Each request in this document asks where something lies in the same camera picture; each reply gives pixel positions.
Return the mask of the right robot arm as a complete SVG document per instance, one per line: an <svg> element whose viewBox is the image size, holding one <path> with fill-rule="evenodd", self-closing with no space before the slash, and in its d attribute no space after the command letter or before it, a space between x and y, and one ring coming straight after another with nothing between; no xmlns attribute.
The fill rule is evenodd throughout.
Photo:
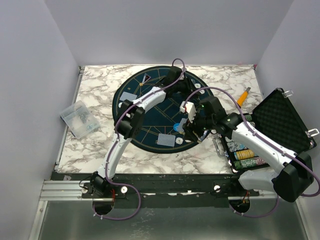
<svg viewBox="0 0 320 240"><path fill-rule="evenodd" d="M241 196L247 190L275 192L293 203L313 183L312 159L306 152L296 153L267 137L250 125L242 114L227 114L219 99L209 96L201 102L204 115L194 103L183 101L180 111L187 114L183 126L185 139L199 142L204 131L215 130L221 136L243 144L262 158L272 172L247 170L230 183L230 191Z"/></svg>

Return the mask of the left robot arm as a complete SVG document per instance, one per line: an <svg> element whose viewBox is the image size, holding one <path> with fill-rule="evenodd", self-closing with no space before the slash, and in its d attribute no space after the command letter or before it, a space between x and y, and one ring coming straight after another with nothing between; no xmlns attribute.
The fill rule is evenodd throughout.
<svg viewBox="0 0 320 240"><path fill-rule="evenodd" d="M124 100L116 119L114 134L107 154L101 166L90 177L93 191L101 198L110 194L117 165L128 144L142 128L145 114L156 105L164 102L175 93L191 93L192 81L185 76L186 68L172 65L168 74L141 97L130 101Z"/></svg>

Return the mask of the deck of playing cards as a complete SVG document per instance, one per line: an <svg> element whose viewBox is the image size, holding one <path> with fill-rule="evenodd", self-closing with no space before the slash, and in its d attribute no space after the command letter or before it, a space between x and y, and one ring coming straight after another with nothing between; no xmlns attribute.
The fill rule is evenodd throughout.
<svg viewBox="0 0 320 240"><path fill-rule="evenodd" d="M178 124L178 127L177 127L177 131L179 133L184 133L184 129L183 129L183 125L187 122L187 119L186 118L182 118L180 123Z"/></svg>

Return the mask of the blue playing card box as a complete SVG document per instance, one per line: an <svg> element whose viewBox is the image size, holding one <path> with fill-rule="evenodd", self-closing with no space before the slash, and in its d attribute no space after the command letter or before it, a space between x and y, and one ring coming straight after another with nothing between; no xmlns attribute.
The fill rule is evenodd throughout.
<svg viewBox="0 0 320 240"><path fill-rule="evenodd" d="M203 140L207 137L207 135L208 135L208 130L205 130L205 131L203 132L203 134L198 137L197 142L198 142L199 144L202 143Z"/></svg>

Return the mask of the white 5 poker chip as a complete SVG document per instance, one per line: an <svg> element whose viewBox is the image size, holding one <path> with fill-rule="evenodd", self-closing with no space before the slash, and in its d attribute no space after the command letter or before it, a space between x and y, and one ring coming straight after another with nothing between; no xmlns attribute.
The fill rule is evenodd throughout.
<svg viewBox="0 0 320 240"><path fill-rule="evenodd" d="M182 145L182 144L184 143L184 140L183 140L183 138L181 138L181 137L177 137L177 138L175 139L175 143L176 143L177 145Z"/></svg>

